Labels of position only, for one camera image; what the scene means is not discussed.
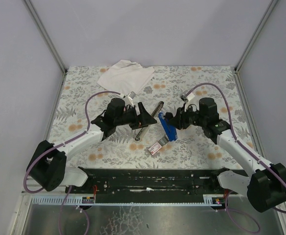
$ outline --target metal rod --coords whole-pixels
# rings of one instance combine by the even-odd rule
[[[46,45],[49,49],[49,51],[51,52],[52,56],[54,57],[56,63],[58,64],[60,70],[63,73],[66,73],[66,66],[64,64],[64,62],[62,61],[58,51],[56,50],[55,45],[53,44],[49,34],[47,33],[33,3],[31,0],[23,0],[25,7],[28,9],[30,15],[32,16],[32,19],[34,21],[34,23],[37,26],[37,29],[39,30],[41,36],[43,37],[44,41],[46,42]]]
[[[279,2],[279,0],[272,0],[268,6],[268,8],[266,9],[262,19],[260,20],[254,34],[252,35],[244,53],[242,54],[240,60],[238,61],[238,63],[235,66],[235,71],[239,72],[242,68],[242,65],[245,61],[245,59],[247,58],[247,55],[249,54],[249,52],[251,51],[251,49],[253,48],[257,38],[259,37],[261,31],[263,30],[267,20],[269,19],[271,13],[273,12],[274,8],[276,7],[277,3]]]
[[[162,109],[164,102],[159,102],[157,107],[155,108],[155,110],[152,112],[152,117],[154,118]],[[135,141],[140,141],[141,139],[143,139],[143,137],[145,136],[145,134],[147,133],[148,129],[150,128],[150,125],[147,127],[143,127],[137,134],[137,136],[135,137]]]

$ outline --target label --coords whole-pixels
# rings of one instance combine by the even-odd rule
[[[150,147],[149,149],[148,149],[148,151],[152,154],[152,155],[154,155],[156,152],[158,152],[159,151],[159,149],[161,149],[162,148],[162,146],[157,142],[157,143],[155,143],[152,147]]]

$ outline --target red wire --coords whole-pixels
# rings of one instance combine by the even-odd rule
[[[93,189],[94,189],[94,193],[93,193],[93,194],[94,194],[94,199],[95,199],[96,191],[97,191],[97,185],[94,185],[94,186],[93,186]]]

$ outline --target cable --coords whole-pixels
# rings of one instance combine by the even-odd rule
[[[90,101],[93,97],[97,96],[98,94],[102,94],[102,93],[120,94],[119,92],[103,91],[103,92],[98,92],[98,93],[96,93],[96,94],[93,94],[90,98],[88,98],[87,101],[86,101],[86,103],[85,103],[85,116],[86,116],[86,119],[87,119],[87,121],[88,121],[87,130],[84,131],[84,132],[82,132],[81,134],[79,134],[79,135],[77,135],[77,136],[75,136],[75,137],[73,137],[73,138],[67,140],[67,141],[65,142],[65,144],[68,144],[68,143],[70,143],[70,142],[72,142],[72,141],[74,141],[74,140],[80,138],[81,136],[83,136],[83,135],[85,135],[85,134],[87,133],[87,131],[88,131],[89,128],[90,128],[90,120],[89,120],[89,117],[88,117],[88,103],[89,103],[89,101]],[[40,159],[42,159],[46,154],[52,152],[53,150],[55,150],[55,149],[57,149],[57,148],[59,148],[59,147],[61,147],[61,146],[63,146],[63,145],[64,145],[64,144],[61,143],[61,144],[59,144],[59,145],[57,145],[57,146],[54,146],[54,147],[50,148],[49,150],[47,150],[47,151],[45,151],[44,153],[42,153],[37,159],[35,159],[35,160],[32,162],[32,164],[29,166],[28,170],[26,171],[25,176],[24,176],[24,179],[23,179],[23,187],[24,187],[24,190],[25,190],[26,192],[28,192],[28,193],[37,193],[37,192],[40,192],[40,191],[43,190],[43,188],[40,188],[40,189],[35,190],[35,191],[29,190],[29,188],[28,188],[27,185],[26,185],[27,177],[29,176],[29,173],[31,172],[32,168],[35,166],[36,163],[39,162]]]
[[[232,222],[237,226],[239,227],[241,230],[244,230],[245,232],[247,233],[250,233],[250,234],[257,234],[260,232],[261,228],[260,228],[260,224],[258,223],[258,221],[253,218],[250,214],[246,213],[246,212],[243,212],[243,211],[238,211],[238,210],[235,210],[235,209],[229,209],[228,208],[228,199],[229,199],[229,195],[232,193],[233,191],[229,191],[229,193],[226,195],[225,197],[225,211],[226,213],[228,214],[228,216],[230,217],[230,219],[232,220]],[[239,225],[231,216],[230,212],[236,212],[236,213],[239,213],[239,214],[243,214],[249,218],[251,218],[258,226],[258,230],[257,231],[250,231],[250,230],[247,230],[245,228],[243,228],[241,225]]]
[[[69,190],[68,190],[68,192],[66,193],[66,196],[65,196],[65,198],[64,198],[64,200],[63,200],[63,202],[62,202],[62,204],[61,204],[61,206],[60,206],[60,211],[59,211],[59,216],[58,216],[58,231],[59,231],[59,234],[60,234],[60,235],[63,235],[63,233],[61,232],[61,226],[60,226],[61,212],[62,212],[62,210],[63,210],[63,206],[64,206],[64,204],[65,204],[65,202],[66,202],[66,199],[68,198],[68,196],[69,196],[69,194],[70,194],[70,192],[71,192],[71,189],[72,189],[72,185],[70,185]],[[85,217],[86,217],[86,220],[87,220],[87,222],[88,222],[88,225],[87,225],[86,230],[85,230],[85,233],[84,233],[84,235],[86,235],[86,234],[88,234],[88,230],[89,230],[89,217],[88,217],[88,214],[86,213],[85,210],[81,209],[81,211],[84,213],[84,215],[85,215]]]
[[[225,105],[226,105],[226,108],[227,108],[227,113],[229,115],[229,121],[230,121],[230,126],[231,126],[231,132],[232,132],[232,135],[235,139],[235,141],[239,144],[240,147],[242,147],[247,153],[249,153],[250,156],[252,156],[257,162],[259,162],[264,168],[266,168],[278,181],[280,181],[280,183],[286,188],[286,183],[281,179],[280,176],[278,176],[269,166],[267,166],[263,161],[260,160],[260,158],[258,158],[254,153],[252,153],[245,145],[243,145],[243,143],[241,143],[239,140],[237,140],[237,136],[236,136],[236,133],[234,131],[234,127],[233,127],[233,123],[232,123],[232,117],[231,117],[231,112],[230,112],[230,107],[229,107],[229,104],[225,98],[225,95],[224,93],[221,91],[221,89],[213,84],[213,83],[210,83],[210,82],[204,82],[204,83],[200,83],[196,86],[194,86],[187,94],[186,96],[188,96],[191,92],[193,92],[196,88],[200,87],[200,86],[203,86],[203,85],[210,85],[210,86],[213,86],[215,88],[217,88],[217,90],[220,92],[220,94],[222,95],[223,97],[223,100],[225,102]],[[277,208],[274,208],[276,211],[278,212],[281,212],[281,213],[285,213],[286,214],[286,211],[283,211],[283,210],[280,210],[280,209],[277,209]]]

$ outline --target floral tablecloth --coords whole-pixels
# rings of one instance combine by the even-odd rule
[[[63,140],[86,128],[85,101],[92,94],[103,90],[96,82],[100,75],[108,69],[109,67],[69,68],[49,141]],[[151,113],[158,102],[163,101],[163,112],[172,112],[175,115],[176,109],[183,105],[179,98],[180,94],[202,82],[214,83],[223,90],[227,97],[237,133],[252,146],[246,118],[229,66],[155,66],[154,69],[154,78],[137,94],[134,99],[135,103],[142,101],[147,111]],[[224,101],[214,87],[201,86],[194,93],[198,100],[206,96],[215,99],[220,118],[228,120]],[[115,95],[106,93],[92,99],[88,105],[90,119],[99,115],[113,97]],[[112,136],[77,154],[67,163],[67,166],[88,168],[241,168],[229,154],[207,139],[201,128],[195,126],[177,131],[177,141],[166,144],[158,153],[151,156],[148,148],[161,139],[164,134],[160,121],[149,129],[140,142],[134,141],[135,131],[131,130],[129,126],[117,127]]]

